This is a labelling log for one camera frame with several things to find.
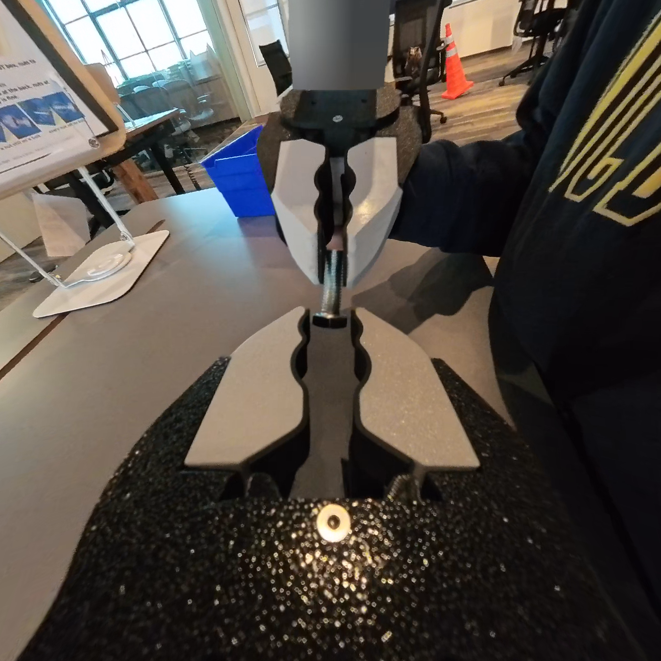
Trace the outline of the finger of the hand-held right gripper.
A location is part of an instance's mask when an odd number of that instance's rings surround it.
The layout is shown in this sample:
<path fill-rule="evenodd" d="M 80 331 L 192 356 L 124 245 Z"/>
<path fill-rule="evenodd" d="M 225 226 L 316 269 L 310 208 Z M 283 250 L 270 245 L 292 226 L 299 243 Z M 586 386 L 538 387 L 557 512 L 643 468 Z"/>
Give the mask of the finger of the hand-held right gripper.
<path fill-rule="evenodd" d="M 333 235 L 331 204 L 318 185 L 325 161 L 323 145 L 306 139 L 283 141 L 271 194 L 287 248 L 314 285 L 323 283 L 326 245 Z"/>
<path fill-rule="evenodd" d="M 397 138 L 372 137 L 341 159 L 343 286 L 352 288 L 380 255 L 400 208 Z"/>

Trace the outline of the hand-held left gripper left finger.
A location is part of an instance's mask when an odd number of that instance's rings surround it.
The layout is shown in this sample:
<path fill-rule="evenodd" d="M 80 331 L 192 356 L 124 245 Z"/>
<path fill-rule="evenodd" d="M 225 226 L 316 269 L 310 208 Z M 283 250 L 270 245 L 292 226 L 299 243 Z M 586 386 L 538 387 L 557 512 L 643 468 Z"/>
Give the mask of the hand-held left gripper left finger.
<path fill-rule="evenodd" d="M 296 307 L 231 355 L 185 458 L 189 469 L 246 471 L 304 420 L 295 353 L 305 347 L 309 310 Z"/>

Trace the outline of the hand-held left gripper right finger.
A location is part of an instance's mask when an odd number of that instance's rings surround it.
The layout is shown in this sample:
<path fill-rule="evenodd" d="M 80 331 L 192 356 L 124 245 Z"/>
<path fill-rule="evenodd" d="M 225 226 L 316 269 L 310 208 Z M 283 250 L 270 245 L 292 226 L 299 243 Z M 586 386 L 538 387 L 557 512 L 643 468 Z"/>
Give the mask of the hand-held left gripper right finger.
<path fill-rule="evenodd" d="M 394 472 L 474 471 L 480 461 L 427 353 L 367 309 L 352 311 L 359 376 L 355 428 L 403 463 Z"/>

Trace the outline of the blue plastic bin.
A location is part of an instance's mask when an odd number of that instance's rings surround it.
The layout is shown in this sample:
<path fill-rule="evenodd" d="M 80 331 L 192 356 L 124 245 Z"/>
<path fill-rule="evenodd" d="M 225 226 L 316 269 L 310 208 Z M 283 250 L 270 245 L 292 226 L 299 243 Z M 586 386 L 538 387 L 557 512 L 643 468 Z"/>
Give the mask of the blue plastic bin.
<path fill-rule="evenodd" d="M 263 125 L 203 158 L 201 165 L 237 218 L 273 216 L 274 205 L 257 156 Z"/>

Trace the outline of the steel hex bolt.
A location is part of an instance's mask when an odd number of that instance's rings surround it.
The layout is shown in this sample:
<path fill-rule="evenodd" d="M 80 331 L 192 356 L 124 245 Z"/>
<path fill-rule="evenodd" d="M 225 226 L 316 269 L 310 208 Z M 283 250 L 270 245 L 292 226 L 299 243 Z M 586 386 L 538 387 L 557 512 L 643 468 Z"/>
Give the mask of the steel hex bolt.
<path fill-rule="evenodd" d="M 332 322 L 343 318 L 341 303 L 343 287 L 346 285 L 344 270 L 344 252 L 341 250 L 327 251 L 320 314 Z"/>

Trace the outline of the person's right forearm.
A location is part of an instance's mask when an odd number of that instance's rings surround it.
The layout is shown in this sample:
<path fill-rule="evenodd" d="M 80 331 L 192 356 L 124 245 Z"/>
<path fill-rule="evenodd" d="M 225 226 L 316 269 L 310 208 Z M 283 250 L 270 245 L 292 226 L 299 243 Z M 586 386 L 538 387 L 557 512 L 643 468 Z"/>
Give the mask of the person's right forearm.
<path fill-rule="evenodd" d="M 521 129 L 500 140 L 420 148 L 402 187 L 390 239 L 499 257 L 541 155 Z"/>

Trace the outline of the orange traffic cone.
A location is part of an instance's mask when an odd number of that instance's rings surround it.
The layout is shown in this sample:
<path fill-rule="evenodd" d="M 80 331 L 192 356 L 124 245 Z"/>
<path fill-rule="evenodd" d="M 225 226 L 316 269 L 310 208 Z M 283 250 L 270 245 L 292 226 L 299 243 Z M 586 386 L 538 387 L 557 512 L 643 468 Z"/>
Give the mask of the orange traffic cone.
<path fill-rule="evenodd" d="M 454 101 L 458 97 L 466 94 L 474 86 L 473 81 L 469 81 L 463 70 L 461 58 L 452 35 L 450 23 L 445 25 L 445 81 L 446 90 L 442 93 L 442 98 Z"/>

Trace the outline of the black office chair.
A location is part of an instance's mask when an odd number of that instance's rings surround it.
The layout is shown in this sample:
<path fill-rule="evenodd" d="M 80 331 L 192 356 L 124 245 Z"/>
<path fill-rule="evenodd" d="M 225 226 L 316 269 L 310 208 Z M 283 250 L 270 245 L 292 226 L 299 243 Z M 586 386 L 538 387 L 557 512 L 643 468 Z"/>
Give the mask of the black office chair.
<path fill-rule="evenodd" d="M 418 97 L 417 119 L 422 142 L 432 137 L 432 116 L 447 122 L 442 111 L 430 106 L 429 87 L 446 82 L 445 39 L 441 36 L 443 12 L 450 1 L 394 1 L 394 24 L 389 61 L 395 88 L 405 106 L 414 106 Z"/>
<path fill-rule="evenodd" d="M 292 66 L 285 54 L 280 40 L 270 44 L 260 45 L 260 53 L 276 87 L 276 95 L 283 95 L 292 86 Z"/>
<path fill-rule="evenodd" d="M 532 45 L 528 58 L 505 74 L 499 81 L 499 87 L 504 87 L 508 79 L 514 80 L 519 75 L 537 74 L 548 62 L 549 56 L 545 53 L 547 43 L 555 40 L 567 12 L 567 6 L 556 7 L 556 1 L 521 1 L 520 4 L 512 45 L 526 39 L 531 40 Z"/>

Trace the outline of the wooden desk with black legs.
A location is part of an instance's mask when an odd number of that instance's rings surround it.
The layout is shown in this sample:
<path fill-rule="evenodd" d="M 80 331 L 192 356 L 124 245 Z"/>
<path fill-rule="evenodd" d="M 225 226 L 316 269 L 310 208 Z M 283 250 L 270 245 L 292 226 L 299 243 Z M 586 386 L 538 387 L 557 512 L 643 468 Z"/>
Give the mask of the wooden desk with black legs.
<path fill-rule="evenodd" d="M 172 109 L 136 120 L 132 128 L 126 128 L 126 141 L 120 151 L 95 161 L 93 166 L 97 169 L 110 169 L 135 203 L 155 201 L 159 196 L 133 160 L 138 153 L 145 151 L 161 168 L 173 192 L 177 195 L 184 194 L 185 189 L 162 145 L 166 138 L 174 134 L 173 121 L 178 119 L 179 115 L 179 110 Z"/>

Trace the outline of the white sign stand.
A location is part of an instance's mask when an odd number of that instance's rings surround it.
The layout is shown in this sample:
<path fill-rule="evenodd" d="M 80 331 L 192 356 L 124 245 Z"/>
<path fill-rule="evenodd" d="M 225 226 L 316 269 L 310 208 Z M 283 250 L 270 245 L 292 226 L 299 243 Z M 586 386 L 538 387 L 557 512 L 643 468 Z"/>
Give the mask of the white sign stand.
<path fill-rule="evenodd" d="M 16 1 L 16 4 L 22 7 L 19 10 L 18 18 L 23 20 L 29 16 L 37 29 L 41 31 L 42 36 L 37 38 L 38 45 L 45 49 L 45 53 L 58 72 L 77 93 L 87 91 L 87 95 L 94 98 L 93 112 L 102 116 L 114 127 L 103 136 L 91 141 L 94 148 L 92 153 L 87 156 L 81 156 L 70 164 L 60 165 L 49 174 L 37 175 L 31 180 L 21 181 L 17 186 L 1 188 L 1 199 L 4 199 L 54 178 L 78 171 L 83 182 L 90 187 L 95 198 L 110 214 L 118 227 L 120 240 L 106 244 L 92 252 L 64 279 L 61 276 L 48 274 L 8 236 L 4 233 L 1 234 L 3 242 L 26 259 L 54 286 L 53 293 L 50 293 L 33 312 L 35 318 L 45 318 L 110 303 L 127 294 L 169 238 L 169 232 L 163 229 L 153 235 L 135 237 L 124 225 L 122 219 L 112 210 L 90 176 L 87 166 L 120 151 L 126 141 L 124 120 L 121 118 L 117 106 L 85 69 L 60 31 L 54 27 L 37 2 Z"/>

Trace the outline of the person's dark sweatshirt torso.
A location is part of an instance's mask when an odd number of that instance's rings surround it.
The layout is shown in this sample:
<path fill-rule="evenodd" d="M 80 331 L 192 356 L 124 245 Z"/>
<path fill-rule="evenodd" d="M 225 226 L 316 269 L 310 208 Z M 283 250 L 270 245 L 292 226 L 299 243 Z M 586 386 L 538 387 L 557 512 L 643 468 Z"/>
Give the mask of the person's dark sweatshirt torso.
<path fill-rule="evenodd" d="M 495 292 L 624 537 L 660 659 L 660 2 L 583 1 L 517 110 Z"/>

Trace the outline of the white folded paper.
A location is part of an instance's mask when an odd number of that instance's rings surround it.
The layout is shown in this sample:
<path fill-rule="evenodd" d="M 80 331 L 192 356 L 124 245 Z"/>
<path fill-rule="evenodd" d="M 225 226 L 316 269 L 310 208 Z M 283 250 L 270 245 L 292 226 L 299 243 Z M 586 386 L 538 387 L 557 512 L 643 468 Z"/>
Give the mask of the white folded paper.
<path fill-rule="evenodd" d="M 35 192 L 32 202 L 45 251 L 50 258 L 71 257 L 91 240 L 88 211 L 83 201 Z"/>

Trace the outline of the printed instruction sheet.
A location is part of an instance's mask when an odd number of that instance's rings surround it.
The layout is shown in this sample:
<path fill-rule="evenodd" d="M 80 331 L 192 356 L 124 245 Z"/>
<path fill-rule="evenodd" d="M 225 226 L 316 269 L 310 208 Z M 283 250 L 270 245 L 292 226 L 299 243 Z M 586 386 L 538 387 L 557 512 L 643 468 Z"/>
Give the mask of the printed instruction sheet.
<path fill-rule="evenodd" d="M 92 153 L 114 127 L 93 112 L 38 45 L 40 30 L 21 5 L 1 2 L 1 188 L 49 174 Z"/>

